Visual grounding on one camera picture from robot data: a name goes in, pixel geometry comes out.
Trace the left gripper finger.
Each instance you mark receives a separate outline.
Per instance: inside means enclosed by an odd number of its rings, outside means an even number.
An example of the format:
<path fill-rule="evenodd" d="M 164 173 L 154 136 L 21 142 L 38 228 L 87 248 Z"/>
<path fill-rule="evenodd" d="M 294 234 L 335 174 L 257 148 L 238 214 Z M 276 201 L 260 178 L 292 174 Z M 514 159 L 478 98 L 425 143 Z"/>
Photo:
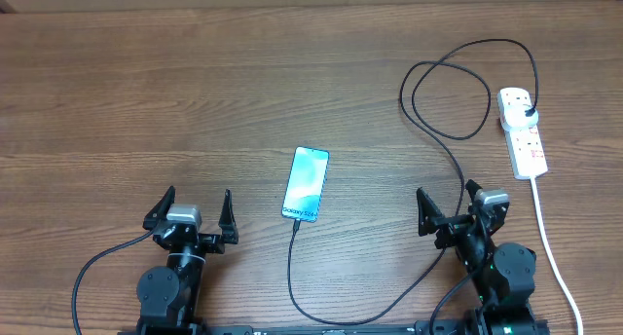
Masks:
<path fill-rule="evenodd" d="M 233 213 L 232 193 L 229 189 L 225 191 L 224 202 L 222 205 L 218 226 L 221 228 L 221 237 L 223 243 L 238 244 L 238 227 Z"/>
<path fill-rule="evenodd" d="M 152 231 L 160 221 L 166 219 L 170 207 L 174 204 L 175 192 L 175 188 L 169 186 L 163 197 L 145 215 L 142 223 L 142 228 L 144 230 Z"/>

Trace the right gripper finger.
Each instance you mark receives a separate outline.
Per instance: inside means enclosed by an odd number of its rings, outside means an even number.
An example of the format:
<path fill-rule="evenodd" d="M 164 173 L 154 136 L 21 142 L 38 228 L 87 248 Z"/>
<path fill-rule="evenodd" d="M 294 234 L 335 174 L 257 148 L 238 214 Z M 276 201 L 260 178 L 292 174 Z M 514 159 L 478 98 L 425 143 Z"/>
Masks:
<path fill-rule="evenodd" d="M 423 188 L 417 190 L 417 204 L 419 236 L 435 233 L 438 230 L 439 220 L 444 218 L 443 213 Z"/>
<path fill-rule="evenodd" d="M 482 187 L 478 183 L 476 183 L 474 180 L 469 179 L 465 183 L 465 190 L 467 191 L 470 197 L 470 201 L 474 202 L 478 192 L 482 190 Z"/>

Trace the Samsung Galaxy smartphone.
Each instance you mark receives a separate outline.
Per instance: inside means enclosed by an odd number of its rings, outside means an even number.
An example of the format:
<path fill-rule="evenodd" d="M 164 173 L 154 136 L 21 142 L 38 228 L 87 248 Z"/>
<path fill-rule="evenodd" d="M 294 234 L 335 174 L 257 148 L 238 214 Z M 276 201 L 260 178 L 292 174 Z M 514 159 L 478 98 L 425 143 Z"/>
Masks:
<path fill-rule="evenodd" d="M 295 149 L 281 208 L 283 217 L 317 220 L 329 159 L 325 150 L 303 146 Z"/>

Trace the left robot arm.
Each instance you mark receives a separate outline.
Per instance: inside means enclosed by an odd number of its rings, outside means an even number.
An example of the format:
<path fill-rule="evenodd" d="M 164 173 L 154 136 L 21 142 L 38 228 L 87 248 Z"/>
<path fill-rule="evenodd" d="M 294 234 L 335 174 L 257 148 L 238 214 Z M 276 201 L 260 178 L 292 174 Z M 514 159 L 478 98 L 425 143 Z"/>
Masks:
<path fill-rule="evenodd" d="M 218 221 L 219 234 L 203 233 L 200 209 L 174 199 L 175 188 L 169 187 L 143 220 L 153 241 L 167 251 L 167 260 L 164 266 L 146 271 L 137 284 L 138 334 L 208 334 L 207 323 L 196 316 L 206 256 L 223 254 L 227 244 L 238 243 L 229 190 Z"/>

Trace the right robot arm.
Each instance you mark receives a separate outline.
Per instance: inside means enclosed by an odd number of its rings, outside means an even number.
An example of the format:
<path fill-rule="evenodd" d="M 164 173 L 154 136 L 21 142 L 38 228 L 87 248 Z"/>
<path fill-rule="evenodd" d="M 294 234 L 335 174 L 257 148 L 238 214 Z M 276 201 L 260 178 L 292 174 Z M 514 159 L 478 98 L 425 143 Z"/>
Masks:
<path fill-rule="evenodd" d="M 530 297 L 535 291 L 536 254 L 515 243 L 495 244 L 493 234 L 504 224 L 510 206 L 508 194 L 485 191 L 476 182 L 466 183 L 471 200 L 465 214 L 445 216 L 429 195 L 417 191 L 420 236 L 433 234 L 435 247 L 453 248 L 466 276 L 440 300 L 430 319 L 418 320 L 418 334 L 538 335 L 550 332 L 545 320 L 535 318 Z M 461 319 L 438 319 L 441 308 L 468 282 L 481 306 Z"/>

